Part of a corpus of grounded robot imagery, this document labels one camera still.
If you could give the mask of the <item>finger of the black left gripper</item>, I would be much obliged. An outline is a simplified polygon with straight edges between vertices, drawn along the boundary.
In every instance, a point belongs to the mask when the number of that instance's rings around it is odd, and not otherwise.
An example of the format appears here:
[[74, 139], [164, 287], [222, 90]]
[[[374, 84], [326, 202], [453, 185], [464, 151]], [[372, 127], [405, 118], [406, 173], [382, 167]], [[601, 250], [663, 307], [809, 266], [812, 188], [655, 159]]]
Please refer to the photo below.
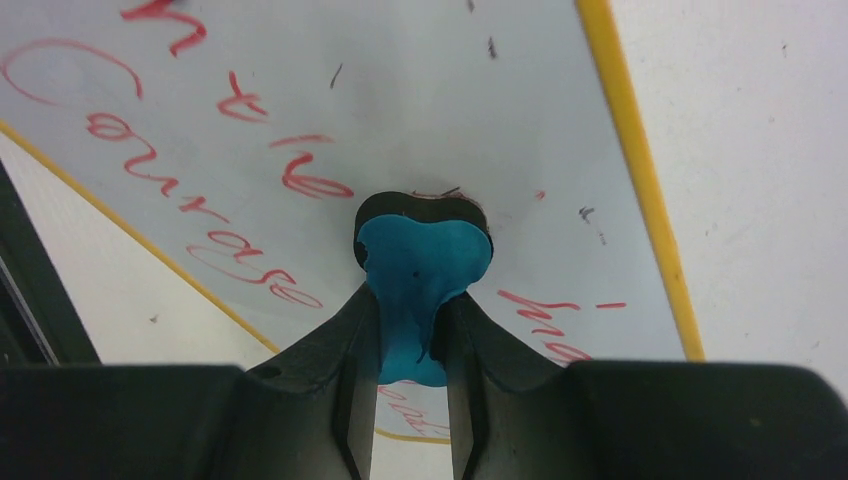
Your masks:
[[6, 170], [1, 171], [1, 364], [101, 360]]

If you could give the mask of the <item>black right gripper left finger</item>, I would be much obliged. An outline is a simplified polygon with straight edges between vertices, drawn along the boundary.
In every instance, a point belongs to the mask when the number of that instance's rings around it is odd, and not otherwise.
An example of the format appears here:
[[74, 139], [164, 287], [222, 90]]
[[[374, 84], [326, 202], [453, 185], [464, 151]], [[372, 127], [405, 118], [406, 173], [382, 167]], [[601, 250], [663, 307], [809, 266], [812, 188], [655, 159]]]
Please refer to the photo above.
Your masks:
[[378, 305], [361, 286], [250, 369], [18, 367], [1, 372], [5, 479], [366, 479]]

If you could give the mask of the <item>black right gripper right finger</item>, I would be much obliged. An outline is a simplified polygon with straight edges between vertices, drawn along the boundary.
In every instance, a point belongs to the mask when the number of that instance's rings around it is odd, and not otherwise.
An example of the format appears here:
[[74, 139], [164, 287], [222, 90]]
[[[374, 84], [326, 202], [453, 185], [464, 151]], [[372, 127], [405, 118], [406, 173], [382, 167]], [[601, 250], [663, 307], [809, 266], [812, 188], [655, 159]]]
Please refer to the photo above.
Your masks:
[[843, 479], [847, 409], [774, 364], [555, 365], [469, 296], [439, 311], [458, 479]]

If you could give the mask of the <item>blue whiteboard eraser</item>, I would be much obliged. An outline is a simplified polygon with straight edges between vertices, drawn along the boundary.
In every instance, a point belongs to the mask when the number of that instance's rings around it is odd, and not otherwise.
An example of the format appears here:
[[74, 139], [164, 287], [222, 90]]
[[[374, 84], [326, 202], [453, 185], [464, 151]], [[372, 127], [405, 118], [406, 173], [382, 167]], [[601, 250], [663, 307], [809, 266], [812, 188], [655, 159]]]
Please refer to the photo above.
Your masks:
[[494, 247], [481, 207], [462, 196], [376, 193], [356, 212], [353, 249], [379, 305], [379, 384], [446, 386], [445, 369], [431, 352], [436, 317], [491, 264]]

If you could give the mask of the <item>yellow framed whiteboard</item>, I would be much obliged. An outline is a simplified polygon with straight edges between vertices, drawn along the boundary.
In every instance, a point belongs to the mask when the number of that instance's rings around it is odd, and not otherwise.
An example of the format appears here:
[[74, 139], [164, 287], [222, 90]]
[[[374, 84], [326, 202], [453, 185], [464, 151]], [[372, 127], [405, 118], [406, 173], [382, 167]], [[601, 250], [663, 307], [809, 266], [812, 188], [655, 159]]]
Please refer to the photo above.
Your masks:
[[551, 362], [704, 356], [606, 1], [5, 1], [1, 130], [272, 351], [400, 191], [482, 209]]

